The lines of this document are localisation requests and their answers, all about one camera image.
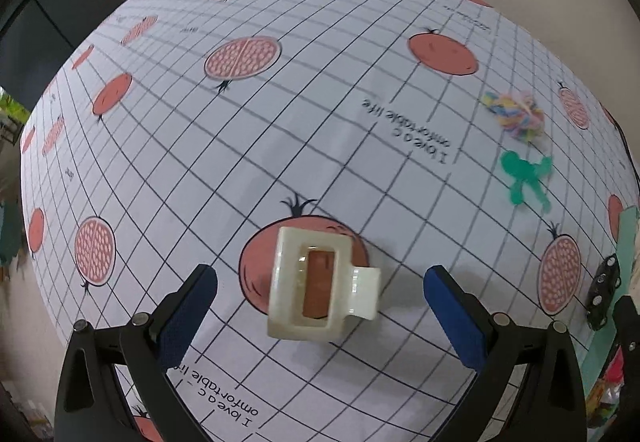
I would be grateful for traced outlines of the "black toy car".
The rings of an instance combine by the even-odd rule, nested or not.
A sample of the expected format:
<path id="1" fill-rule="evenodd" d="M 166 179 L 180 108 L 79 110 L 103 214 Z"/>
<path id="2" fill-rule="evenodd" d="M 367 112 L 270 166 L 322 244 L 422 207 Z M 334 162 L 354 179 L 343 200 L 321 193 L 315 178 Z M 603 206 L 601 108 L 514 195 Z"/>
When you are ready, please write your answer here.
<path id="1" fill-rule="evenodd" d="M 586 319 L 594 332 L 608 322 L 608 309 L 620 284 L 620 264 L 616 254 L 611 254 L 600 263 L 587 295 Z"/>

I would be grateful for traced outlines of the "cream plastic claw clip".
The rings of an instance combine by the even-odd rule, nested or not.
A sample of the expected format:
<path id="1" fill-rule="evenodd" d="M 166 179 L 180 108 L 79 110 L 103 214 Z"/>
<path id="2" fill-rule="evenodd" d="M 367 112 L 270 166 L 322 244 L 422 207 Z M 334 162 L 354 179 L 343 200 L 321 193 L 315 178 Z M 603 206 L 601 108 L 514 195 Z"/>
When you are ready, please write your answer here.
<path id="1" fill-rule="evenodd" d="M 381 270 L 354 262 L 354 240 L 343 234 L 281 228 L 268 301 L 268 336 L 329 342 L 348 318 L 378 313 Z"/>

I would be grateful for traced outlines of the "yellow red rice cracker packet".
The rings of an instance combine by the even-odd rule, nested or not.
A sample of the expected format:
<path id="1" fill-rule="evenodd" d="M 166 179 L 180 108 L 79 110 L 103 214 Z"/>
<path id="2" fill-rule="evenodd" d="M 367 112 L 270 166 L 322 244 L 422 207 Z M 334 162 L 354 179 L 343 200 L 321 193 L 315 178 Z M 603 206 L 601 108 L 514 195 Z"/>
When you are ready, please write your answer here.
<path id="1" fill-rule="evenodd" d="M 618 347 L 605 373 L 597 380 L 586 401 L 589 429 L 604 426 L 613 415 L 620 402 L 623 384 L 624 356 L 622 348 Z"/>

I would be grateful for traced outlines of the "white box with green rim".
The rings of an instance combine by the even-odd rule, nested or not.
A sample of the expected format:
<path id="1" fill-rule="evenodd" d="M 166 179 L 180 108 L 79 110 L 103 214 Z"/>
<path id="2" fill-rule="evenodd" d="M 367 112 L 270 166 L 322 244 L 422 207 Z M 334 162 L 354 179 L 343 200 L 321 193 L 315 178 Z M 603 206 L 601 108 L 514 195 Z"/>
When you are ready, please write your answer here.
<path id="1" fill-rule="evenodd" d="M 617 415 L 599 428 L 588 441 L 639 440 L 639 299 L 634 298 L 639 282 L 631 287 L 634 262 L 639 260 L 639 209 L 630 207 L 620 214 L 616 257 L 620 266 L 620 287 L 614 292 L 608 322 L 592 338 L 587 355 L 580 363 L 582 386 L 588 394 L 605 370 L 615 348 L 623 352 L 624 384 L 620 390 Z"/>

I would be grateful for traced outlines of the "pastel multicolour yarn scrunchie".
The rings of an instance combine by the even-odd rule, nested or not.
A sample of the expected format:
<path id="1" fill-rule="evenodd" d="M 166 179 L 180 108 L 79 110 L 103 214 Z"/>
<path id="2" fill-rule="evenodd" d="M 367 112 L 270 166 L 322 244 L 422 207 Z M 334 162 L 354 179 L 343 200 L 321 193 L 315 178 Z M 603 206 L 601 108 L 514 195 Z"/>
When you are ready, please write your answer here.
<path id="1" fill-rule="evenodd" d="M 544 133 L 546 114 L 530 93 L 495 94 L 486 92 L 480 102 L 496 117 L 512 138 L 530 142 Z"/>

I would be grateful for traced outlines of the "pomegranate print grid tablecloth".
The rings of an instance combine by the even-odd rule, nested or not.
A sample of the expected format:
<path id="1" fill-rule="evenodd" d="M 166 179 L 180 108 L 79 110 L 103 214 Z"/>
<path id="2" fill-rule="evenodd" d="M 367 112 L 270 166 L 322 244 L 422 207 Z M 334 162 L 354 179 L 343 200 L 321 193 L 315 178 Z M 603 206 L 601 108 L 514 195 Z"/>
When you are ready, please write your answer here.
<path id="1" fill-rule="evenodd" d="M 480 102 L 530 93 L 544 133 Z M 538 164 L 551 202 L 512 176 Z M 171 379 L 216 441 L 425 441 L 472 373 L 422 295 L 447 268 L 518 324 L 563 322 L 579 364 L 588 289 L 638 200 L 601 102 L 482 0 L 127 0 L 32 111 L 23 212 L 58 336 L 124 324 L 211 264 L 218 294 Z M 381 270 L 373 321 L 336 341 L 267 334 L 280 228 L 349 234 Z"/>

